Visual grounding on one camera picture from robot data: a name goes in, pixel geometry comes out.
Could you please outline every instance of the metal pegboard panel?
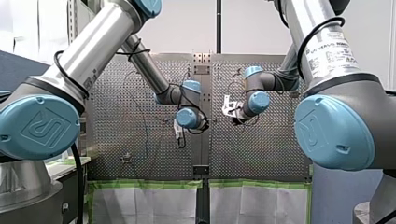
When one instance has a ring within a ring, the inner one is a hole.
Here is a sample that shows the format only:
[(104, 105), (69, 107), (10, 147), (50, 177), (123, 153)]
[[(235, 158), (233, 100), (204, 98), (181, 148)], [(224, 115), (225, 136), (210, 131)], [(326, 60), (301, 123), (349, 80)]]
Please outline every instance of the metal pegboard panel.
[[(180, 83), (191, 75), (192, 56), (153, 55), (165, 77)], [(176, 105), (156, 105), (153, 92), (126, 57), (116, 56), (99, 77), (88, 102), (90, 179), (192, 179), (191, 144), (178, 148)], [(131, 155), (131, 162), (121, 157)]]
[(244, 99), (243, 72), (252, 65), (276, 70), (283, 56), (212, 55), (211, 178), (254, 178), (305, 181), (309, 159), (300, 149), (293, 130), (293, 116), (300, 98), (269, 92), (270, 107), (253, 126), (233, 126), (221, 113), (224, 95)]

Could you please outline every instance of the label sticker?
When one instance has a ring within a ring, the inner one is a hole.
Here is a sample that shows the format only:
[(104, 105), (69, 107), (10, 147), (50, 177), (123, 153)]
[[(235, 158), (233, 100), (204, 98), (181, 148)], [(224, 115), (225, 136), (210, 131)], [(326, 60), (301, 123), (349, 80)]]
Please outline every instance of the label sticker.
[(329, 32), (323, 35), (322, 41), (308, 44), (305, 55), (314, 78), (326, 77), (335, 68), (359, 68), (349, 43), (340, 32)]

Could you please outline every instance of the robotic arm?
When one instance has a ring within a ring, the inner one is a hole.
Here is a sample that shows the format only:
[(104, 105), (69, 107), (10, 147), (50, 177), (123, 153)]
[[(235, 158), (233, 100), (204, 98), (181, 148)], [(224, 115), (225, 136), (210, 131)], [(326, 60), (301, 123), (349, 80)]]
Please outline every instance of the robotic arm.
[(307, 157), (329, 169), (394, 169), (396, 104), (373, 74), (362, 72), (337, 17), (348, 0), (277, 0), (293, 46), (274, 73), (245, 71), (245, 102), (225, 99), (223, 113), (242, 123), (269, 106), (266, 91), (292, 91), (298, 74), (307, 84), (294, 129)]
[(154, 91), (157, 104), (179, 105), (176, 121), (180, 127), (199, 131), (209, 127), (205, 114), (198, 106), (201, 95), (199, 82), (187, 80), (181, 86), (169, 84), (137, 35), (128, 37), (121, 48), (126, 53), (140, 52), (131, 54), (130, 61)]
[(44, 160), (61, 154), (77, 139), (84, 99), (122, 47), (163, 105), (180, 105), (177, 122), (207, 129), (196, 105), (200, 84), (170, 85), (134, 35), (161, 11), (161, 1), (108, 0), (84, 31), (40, 77), (28, 77), (0, 104), (0, 153), (17, 160)]

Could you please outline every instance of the black wire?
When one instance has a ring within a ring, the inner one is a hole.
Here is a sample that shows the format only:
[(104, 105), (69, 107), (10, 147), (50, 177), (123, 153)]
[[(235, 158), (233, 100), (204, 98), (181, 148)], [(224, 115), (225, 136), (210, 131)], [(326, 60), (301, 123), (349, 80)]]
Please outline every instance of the black wire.
[(76, 163), (77, 179), (78, 179), (78, 212), (77, 212), (76, 224), (82, 224), (83, 215), (84, 215), (84, 175), (82, 173), (81, 160), (79, 158), (76, 144), (74, 143), (71, 146), (71, 148)]
[(376, 224), (385, 224), (396, 217), (396, 210), (389, 213), (387, 216), (381, 218), (381, 220), (377, 221)]
[[(125, 76), (125, 79), (124, 79), (124, 81), (123, 81), (123, 83), (122, 83), (122, 86), (123, 86), (123, 87), (125, 87), (125, 83), (126, 83), (127, 77), (128, 77), (129, 75), (130, 75), (130, 74), (128, 74), (127, 76)], [(139, 110), (139, 112), (140, 112), (140, 114), (141, 114), (141, 116), (142, 116), (143, 124), (144, 124), (144, 126), (145, 126), (145, 133), (146, 133), (145, 154), (146, 154), (146, 157), (148, 157), (148, 156), (149, 156), (149, 127), (148, 127), (147, 121), (146, 121), (146, 114), (144, 113), (144, 111), (143, 111), (143, 109), (142, 109), (142, 106), (141, 106), (141, 105), (136, 101), (136, 99), (134, 98), (134, 95), (128, 90), (128, 88), (125, 88), (125, 89), (126, 89), (126, 90), (128, 91), (128, 93), (130, 94), (132, 100), (133, 100), (134, 103), (136, 104), (136, 107), (137, 107), (137, 109)]]
[(141, 42), (142, 42), (142, 38), (139, 38), (137, 40), (137, 42), (134, 43), (134, 45), (132, 46), (132, 52), (131, 53), (117, 52), (116, 54), (129, 56), (128, 57), (128, 61), (130, 62), (131, 61), (131, 57), (133, 55), (136, 55), (136, 54), (139, 54), (139, 53), (143, 53), (143, 52), (150, 52), (151, 49), (142, 49), (142, 50), (137, 51), (137, 48), (139, 47)]
[(303, 40), (303, 43), (301, 44), (300, 48), (298, 49), (297, 70), (303, 80), (304, 80), (304, 76), (303, 76), (303, 69), (301, 67), (301, 61), (303, 59), (303, 55), (304, 55), (306, 46), (308, 45), (308, 43), (312, 39), (312, 37), (314, 37), (317, 34), (318, 31), (320, 31), (322, 28), (326, 27), (329, 23), (331, 23), (333, 21), (340, 21), (341, 22), (340, 26), (343, 26), (346, 23), (346, 20), (342, 17), (332, 17), (332, 18), (320, 23), (319, 25), (315, 26), (314, 29), (312, 29), (312, 31), (305, 37), (305, 39)]
[(0, 104), (3, 103), (6, 99), (8, 99), (8, 97), (9, 97), (11, 94), (12, 94), (12, 92), (0, 94)]
[(190, 134), (196, 134), (196, 135), (198, 135), (198, 134), (201, 134), (201, 133), (204, 133), (205, 131), (204, 130), (201, 130), (200, 132), (198, 132), (198, 133), (195, 133), (195, 132), (193, 132), (191, 129), (188, 129), (187, 130)]
[(282, 20), (282, 23), (289, 28), (288, 23), (285, 20), (285, 17), (283, 16), (283, 11), (282, 11), (282, 0), (277, 0), (277, 10), (279, 11), (279, 17)]
[(184, 134), (184, 128), (181, 128), (181, 138), (183, 139), (183, 145), (180, 144), (180, 138), (177, 139), (178, 148), (185, 148), (186, 143), (186, 135)]
[(396, 91), (385, 91), (387, 95), (396, 96)]
[(63, 53), (64, 53), (63, 50), (59, 50), (53, 55), (53, 61), (55, 62), (55, 65), (58, 67), (62, 76), (64, 78), (66, 78), (67, 80), (69, 80), (71, 83), (73, 83), (73, 85), (75, 85), (77, 88), (79, 88), (84, 93), (84, 98), (88, 99), (88, 97), (90, 97), (90, 93), (84, 87), (79, 85), (79, 83), (76, 82), (73, 78), (71, 78), (69, 75), (67, 75), (66, 71), (64, 71), (64, 69), (61, 67), (61, 64), (59, 63), (59, 55), (63, 54)]

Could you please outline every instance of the white fabric panel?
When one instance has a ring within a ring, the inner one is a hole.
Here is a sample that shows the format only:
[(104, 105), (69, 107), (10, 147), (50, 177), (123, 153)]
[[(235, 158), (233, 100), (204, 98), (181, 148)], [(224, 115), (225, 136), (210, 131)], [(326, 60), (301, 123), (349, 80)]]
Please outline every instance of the white fabric panel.
[(196, 189), (98, 189), (93, 224), (194, 224)]
[(210, 223), (237, 224), (242, 188), (210, 189)]
[(212, 224), (306, 224), (308, 190), (263, 187), (210, 190)]

